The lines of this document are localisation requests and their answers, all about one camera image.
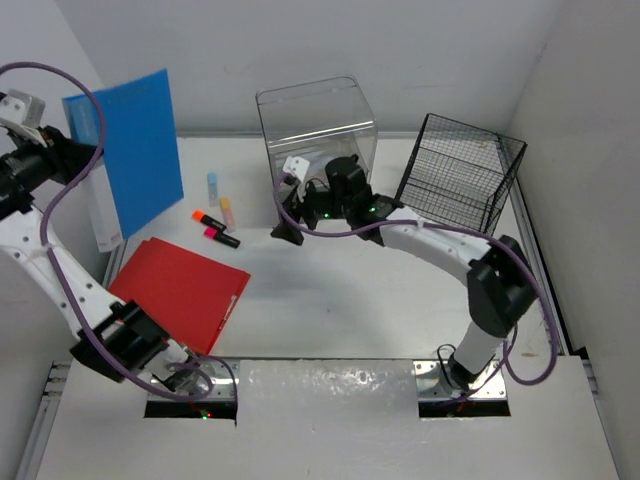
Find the blue folder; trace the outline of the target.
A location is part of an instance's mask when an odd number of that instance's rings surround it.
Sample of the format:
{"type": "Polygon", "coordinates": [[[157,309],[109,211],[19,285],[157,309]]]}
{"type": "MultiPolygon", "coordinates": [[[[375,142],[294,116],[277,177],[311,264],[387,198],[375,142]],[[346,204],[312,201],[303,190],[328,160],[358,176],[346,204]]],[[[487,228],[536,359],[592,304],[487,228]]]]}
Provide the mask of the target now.
{"type": "Polygon", "coordinates": [[[168,72],[94,93],[104,153],[81,182],[97,248],[110,252],[184,197],[168,72]]]}

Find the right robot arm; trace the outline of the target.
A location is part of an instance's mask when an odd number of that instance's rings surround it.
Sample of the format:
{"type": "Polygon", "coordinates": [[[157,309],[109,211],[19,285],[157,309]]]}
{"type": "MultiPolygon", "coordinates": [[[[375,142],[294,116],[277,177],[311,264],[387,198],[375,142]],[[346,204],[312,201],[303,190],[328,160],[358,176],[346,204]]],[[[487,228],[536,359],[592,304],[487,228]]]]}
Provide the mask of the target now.
{"type": "Polygon", "coordinates": [[[518,242],[427,222],[402,202],[375,193],[355,155],[328,161],[324,172],[318,179],[308,160],[286,158],[274,186],[290,191],[276,200],[280,220],[272,237],[300,246],[305,235],[321,234],[319,221],[342,219],[349,235],[410,254],[456,279],[467,290],[471,322],[444,377],[451,388],[470,391],[536,298],[518,242]]]}

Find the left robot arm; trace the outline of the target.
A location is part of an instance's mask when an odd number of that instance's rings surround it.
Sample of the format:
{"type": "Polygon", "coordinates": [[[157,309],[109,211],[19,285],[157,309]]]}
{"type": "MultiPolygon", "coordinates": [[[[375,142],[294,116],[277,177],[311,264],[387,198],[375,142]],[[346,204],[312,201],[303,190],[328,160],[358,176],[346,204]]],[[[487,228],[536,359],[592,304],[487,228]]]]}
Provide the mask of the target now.
{"type": "Polygon", "coordinates": [[[175,401],[203,398],[212,383],[188,348],[137,303],[102,287],[76,260],[34,204],[48,180],[68,187],[94,165],[99,147],[53,127],[4,120],[13,151],[1,157],[1,250],[41,287],[65,318],[76,342],[70,352],[94,372],[175,401]]]}

